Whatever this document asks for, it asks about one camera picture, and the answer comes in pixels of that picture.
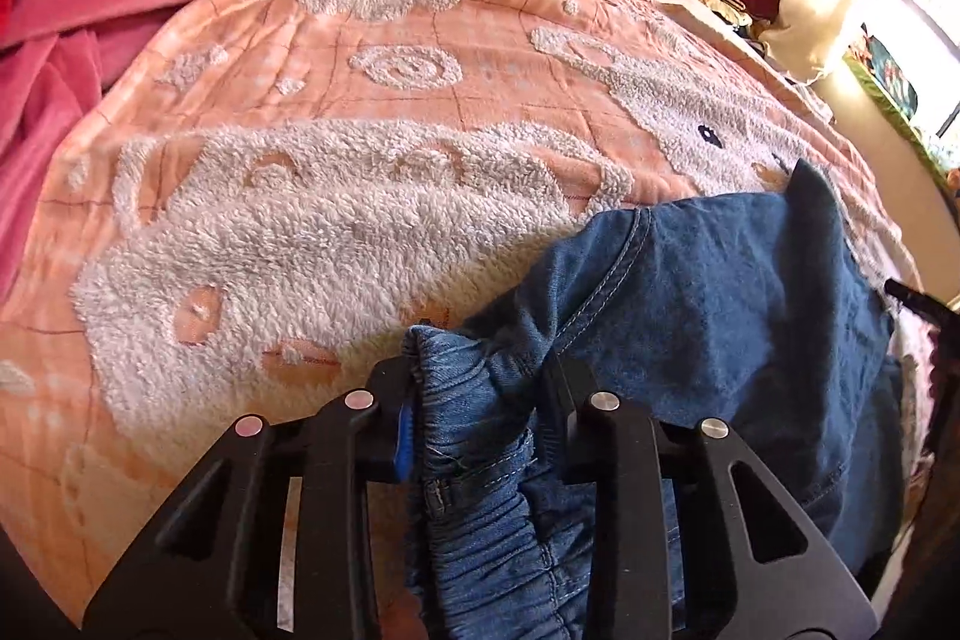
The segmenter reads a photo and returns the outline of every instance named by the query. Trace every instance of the black eye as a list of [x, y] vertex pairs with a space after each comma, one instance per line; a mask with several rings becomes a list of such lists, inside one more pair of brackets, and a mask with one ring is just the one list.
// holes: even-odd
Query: black eye
[[723, 149], [723, 143], [720, 140], [720, 137], [717, 136], [717, 132], [710, 128], [708, 125], [698, 125], [697, 130], [700, 132], [700, 136], [704, 138], [704, 142], [713, 145], [714, 148]]

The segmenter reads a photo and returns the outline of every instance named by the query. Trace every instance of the orange blanket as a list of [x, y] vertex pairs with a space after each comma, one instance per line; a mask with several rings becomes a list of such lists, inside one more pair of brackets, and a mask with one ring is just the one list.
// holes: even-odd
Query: orange blanket
[[[46, 177], [0, 311], [0, 523], [78, 619], [239, 414], [313, 413], [406, 325], [457, 323], [598, 210], [778, 189], [800, 157], [867, 276], [916, 285], [850, 145], [650, 1], [195, 1]], [[915, 356], [907, 473], [915, 325], [895, 345]], [[371, 518], [390, 603], [402, 499], [374, 493]]]

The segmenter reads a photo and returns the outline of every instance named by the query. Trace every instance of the bed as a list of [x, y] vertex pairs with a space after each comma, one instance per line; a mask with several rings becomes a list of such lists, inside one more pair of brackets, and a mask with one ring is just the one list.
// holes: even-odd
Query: bed
[[[776, 191], [800, 158], [872, 285], [918, 287], [829, 111], [697, 0], [191, 1], [42, 172], [0, 309], [0, 524], [78, 621], [238, 415], [313, 413], [601, 210]], [[929, 365], [895, 316], [906, 495]], [[402, 634], [402, 495], [371, 523]]]

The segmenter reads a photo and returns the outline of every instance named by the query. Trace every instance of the bed sheet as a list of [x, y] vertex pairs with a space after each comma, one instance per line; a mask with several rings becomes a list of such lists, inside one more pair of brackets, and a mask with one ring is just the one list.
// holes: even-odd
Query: bed sheet
[[[918, 284], [871, 172], [670, 0], [198, 0], [56, 153], [0, 310], [0, 523], [73, 619], [239, 414], [309, 415], [597, 211], [834, 184], [875, 285]], [[898, 315], [904, 474], [923, 332]], [[371, 495], [381, 605], [402, 494]]]

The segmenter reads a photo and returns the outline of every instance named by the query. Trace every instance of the silver screw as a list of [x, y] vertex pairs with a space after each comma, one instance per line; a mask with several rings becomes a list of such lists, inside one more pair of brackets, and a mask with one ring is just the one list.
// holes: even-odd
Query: silver screw
[[370, 405], [373, 405], [373, 394], [363, 389], [350, 391], [344, 397], [344, 405], [347, 405], [351, 410], [366, 410]]
[[260, 434], [260, 432], [263, 431], [263, 420], [256, 415], [244, 415], [233, 426], [233, 430], [237, 432], [240, 437], [253, 437], [255, 434]]
[[590, 397], [590, 403], [597, 408], [597, 410], [603, 410], [606, 411], [606, 413], [612, 413], [613, 410], [620, 407], [620, 400], [615, 393], [611, 393], [610, 391], [597, 391], [596, 394]]
[[730, 427], [719, 418], [707, 418], [701, 421], [700, 431], [710, 439], [723, 439], [730, 433]]

